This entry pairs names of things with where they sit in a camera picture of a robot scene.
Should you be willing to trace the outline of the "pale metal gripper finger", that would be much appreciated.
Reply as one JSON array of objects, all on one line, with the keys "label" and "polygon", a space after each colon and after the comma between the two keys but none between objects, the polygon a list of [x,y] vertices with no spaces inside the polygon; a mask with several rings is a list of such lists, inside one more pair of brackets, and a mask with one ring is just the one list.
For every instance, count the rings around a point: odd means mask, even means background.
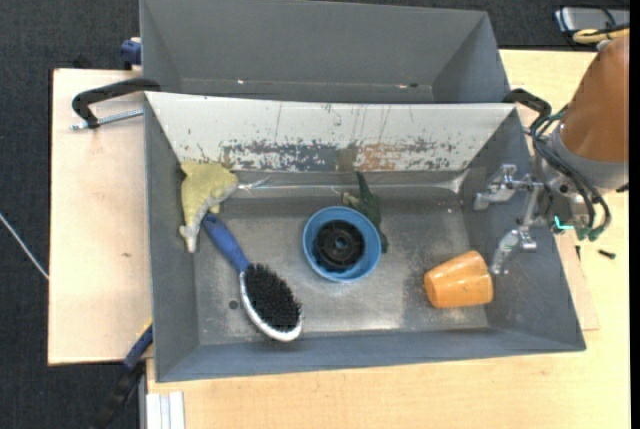
[{"label": "pale metal gripper finger", "polygon": [[505,274],[507,261],[519,253],[537,251],[537,242],[532,237],[528,226],[519,226],[508,231],[499,241],[493,253],[489,271],[492,274]]},{"label": "pale metal gripper finger", "polygon": [[514,164],[502,164],[489,178],[485,187],[478,191],[473,200],[474,210],[486,210],[492,204],[506,203],[517,191],[531,194],[536,199],[544,189],[544,184],[531,174],[516,177],[518,168]]}]

